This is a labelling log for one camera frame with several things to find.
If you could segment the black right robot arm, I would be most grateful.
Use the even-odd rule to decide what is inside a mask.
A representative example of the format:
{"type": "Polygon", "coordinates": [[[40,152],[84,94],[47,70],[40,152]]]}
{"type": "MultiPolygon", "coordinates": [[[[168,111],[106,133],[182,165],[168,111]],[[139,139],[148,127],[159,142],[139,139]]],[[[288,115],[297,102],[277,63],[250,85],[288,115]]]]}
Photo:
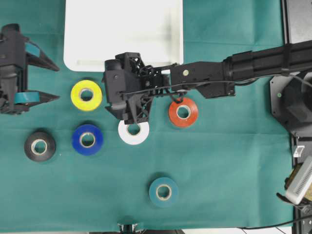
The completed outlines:
{"type": "Polygon", "coordinates": [[[205,98],[235,95],[236,86],[261,77],[308,71],[312,67],[312,43],[304,41],[261,51],[234,54],[221,62],[198,61],[154,67],[139,53],[126,52],[105,61],[107,111],[126,124],[149,120],[153,99],[169,96],[181,103],[188,91],[205,98]]]}

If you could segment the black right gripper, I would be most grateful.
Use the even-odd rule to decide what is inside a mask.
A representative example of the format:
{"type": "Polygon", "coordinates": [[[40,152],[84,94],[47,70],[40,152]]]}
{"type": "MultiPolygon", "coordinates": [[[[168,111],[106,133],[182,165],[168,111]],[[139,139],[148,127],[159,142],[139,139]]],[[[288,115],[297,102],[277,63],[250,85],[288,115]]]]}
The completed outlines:
{"type": "Polygon", "coordinates": [[[104,65],[106,110],[125,123],[149,121],[154,97],[162,95],[168,85],[168,75],[162,74],[168,66],[145,65],[140,53],[132,52],[118,54],[104,65]]]}

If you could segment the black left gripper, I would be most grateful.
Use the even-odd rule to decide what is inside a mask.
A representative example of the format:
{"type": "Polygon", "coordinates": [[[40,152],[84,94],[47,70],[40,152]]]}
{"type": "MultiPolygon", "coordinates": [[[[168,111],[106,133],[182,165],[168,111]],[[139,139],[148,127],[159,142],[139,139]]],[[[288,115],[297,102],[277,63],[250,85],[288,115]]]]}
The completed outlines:
{"type": "Polygon", "coordinates": [[[7,24],[0,31],[0,112],[18,115],[28,111],[23,104],[46,103],[60,96],[27,89],[27,62],[29,65],[59,71],[46,54],[20,32],[16,23],[7,24]]]}

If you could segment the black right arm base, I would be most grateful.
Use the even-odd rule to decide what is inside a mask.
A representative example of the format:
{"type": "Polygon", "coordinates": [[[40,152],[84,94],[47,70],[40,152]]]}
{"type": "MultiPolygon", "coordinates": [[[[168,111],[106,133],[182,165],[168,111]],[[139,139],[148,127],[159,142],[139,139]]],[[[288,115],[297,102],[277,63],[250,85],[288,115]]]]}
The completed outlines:
{"type": "Polygon", "coordinates": [[[270,80],[271,113],[294,137],[312,136],[311,72],[291,77],[274,76],[270,80]]]}

